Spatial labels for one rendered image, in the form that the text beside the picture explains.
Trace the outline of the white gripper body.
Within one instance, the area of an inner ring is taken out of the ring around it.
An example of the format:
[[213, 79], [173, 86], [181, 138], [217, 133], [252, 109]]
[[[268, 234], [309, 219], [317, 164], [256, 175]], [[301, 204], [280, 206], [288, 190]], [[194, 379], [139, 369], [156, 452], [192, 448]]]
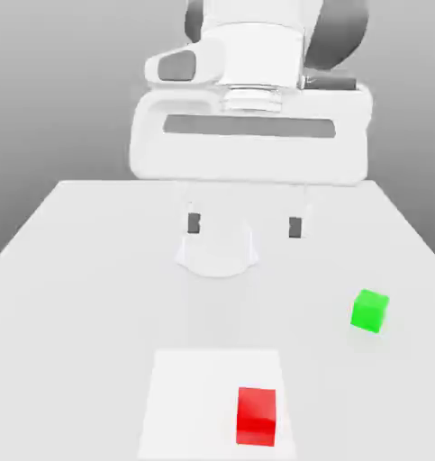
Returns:
[[282, 94], [278, 112], [229, 111], [225, 103], [215, 88], [145, 94], [131, 127], [133, 174], [289, 185], [354, 185], [367, 177], [367, 87]]

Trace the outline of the small green cube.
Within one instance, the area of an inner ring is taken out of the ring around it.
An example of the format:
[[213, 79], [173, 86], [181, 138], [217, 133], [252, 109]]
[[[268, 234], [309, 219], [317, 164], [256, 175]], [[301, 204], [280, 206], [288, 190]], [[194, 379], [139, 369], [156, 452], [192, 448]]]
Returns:
[[377, 334], [383, 326], [388, 304], [387, 295], [361, 290], [353, 303], [350, 324]]

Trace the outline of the small red cube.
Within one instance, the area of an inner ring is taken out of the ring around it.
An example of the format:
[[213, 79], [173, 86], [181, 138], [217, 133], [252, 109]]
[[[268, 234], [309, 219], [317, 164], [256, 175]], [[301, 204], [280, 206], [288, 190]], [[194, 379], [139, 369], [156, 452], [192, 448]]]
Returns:
[[276, 390], [240, 387], [236, 443], [273, 447], [276, 439]]

